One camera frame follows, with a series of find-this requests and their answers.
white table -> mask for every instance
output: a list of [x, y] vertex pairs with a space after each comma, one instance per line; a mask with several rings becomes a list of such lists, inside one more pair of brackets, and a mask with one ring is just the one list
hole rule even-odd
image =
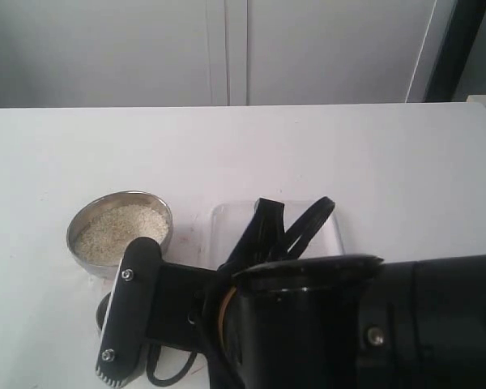
[[[85, 203], [129, 189], [168, 201], [168, 259], [183, 263], [202, 264], [214, 206], [259, 196], [329, 195], [348, 253], [483, 254], [486, 109], [0, 110], [0, 388], [106, 387], [94, 373], [94, 313], [108, 285], [74, 262], [65, 233]], [[177, 360], [165, 353], [163, 374]], [[205, 387], [204, 365], [177, 387]]]

screw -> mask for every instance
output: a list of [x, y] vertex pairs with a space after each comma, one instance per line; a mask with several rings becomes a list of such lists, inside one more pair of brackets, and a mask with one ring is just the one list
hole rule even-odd
[[100, 358], [105, 362], [111, 362], [115, 359], [115, 351], [113, 351], [111, 348], [104, 350], [100, 355]]
[[124, 281], [131, 281], [134, 277], [133, 270], [131, 269], [123, 270], [121, 273], [121, 277]]
[[367, 330], [366, 335], [367, 335], [367, 341], [369, 342], [369, 344], [371, 346], [374, 346], [374, 347], [382, 346], [386, 341], [385, 335], [384, 335], [382, 329], [379, 328], [379, 327], [369, 328]]

white powder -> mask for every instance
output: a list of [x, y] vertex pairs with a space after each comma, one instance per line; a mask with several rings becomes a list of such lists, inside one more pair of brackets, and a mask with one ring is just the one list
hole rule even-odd
[[117, 265], [135, 238], [150, 237], [160, 244], [168, 230], [159, 212], [142, 205], [125, 205], [94, 218], [77, 237], [75, 252], [95, 265]]

metal bowl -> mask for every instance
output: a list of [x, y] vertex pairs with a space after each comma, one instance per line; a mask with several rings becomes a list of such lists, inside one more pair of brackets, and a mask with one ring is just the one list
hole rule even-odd
[[162, 249], [162, 254], [165, 254], [167, 251], [169, 243], [171, 242], [171, 236], [173, 235], [173, 216], [171, 215], [171, 210], [169, 209], [168, 204], [166, 204], [163, 199], [150, 193], [138, 192], [135, 190], [108, 194], [92, 201], [85, 208], [79, 211], [78, 214], [74, 216], [74, 219], [72, 219], [70, 222], [70, 225], [66, 231], [66, 244], [74, 256], [75, 262], [77, 262], [90, 274], [112, 280], [115, 278], [117, 273], [118, 264], [108, 266], [96, 265], [88, 262], [84, 258], [81, 258], [75, 252], [75, 242], [77, 237], [92, 222], [92, 219], [98, 215], [109, 211], [110, 209], [132, 204], [152, 208], [165, 218], [168, 223], [168, 233], [162, 243], [160, 243], [160, 248]]

cabinet door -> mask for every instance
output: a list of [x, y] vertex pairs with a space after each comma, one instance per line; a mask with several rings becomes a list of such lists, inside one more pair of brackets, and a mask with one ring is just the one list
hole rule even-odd
[[[241, 64], [234, 63], [239, 58], [230, 58], [231, 104], [422, 100], [454, 3], [233, 0], [228, 37], [238, 43], [231, 36], [241, 34], [237, 12], [243, 8], [248, 67], [241, 81]], [[232, 51], [229, 46], [229, 56], [236, 57]]]
[[0, 107], [223, 105], [224, 47], [223, 1], [0, 1]]

